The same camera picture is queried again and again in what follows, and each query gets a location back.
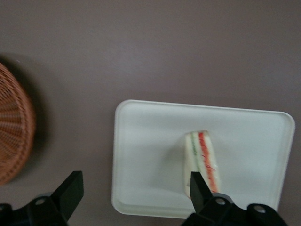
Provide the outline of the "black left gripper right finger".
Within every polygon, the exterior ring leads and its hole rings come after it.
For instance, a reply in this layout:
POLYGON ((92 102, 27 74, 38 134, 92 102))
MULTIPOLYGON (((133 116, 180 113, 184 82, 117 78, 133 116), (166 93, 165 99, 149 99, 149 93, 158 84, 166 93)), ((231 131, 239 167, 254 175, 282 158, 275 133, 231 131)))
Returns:
POLYGON ((192 172, 190 197, 195 212, 183 226, 285 226, 286 222, 270 206, 253 203, 246 210, 228 196, 213 194, 199 172, 192 172))

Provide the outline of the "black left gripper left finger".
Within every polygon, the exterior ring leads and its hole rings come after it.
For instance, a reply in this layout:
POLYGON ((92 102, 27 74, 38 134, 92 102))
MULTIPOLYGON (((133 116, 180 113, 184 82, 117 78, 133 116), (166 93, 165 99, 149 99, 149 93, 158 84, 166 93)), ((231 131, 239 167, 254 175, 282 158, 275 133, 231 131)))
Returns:
POLYGON ((25 206, 13 210, 0 205, 2 226, 67 226, 84 195, 82 171, 72 172, 51 194, 38 196, 25 206))

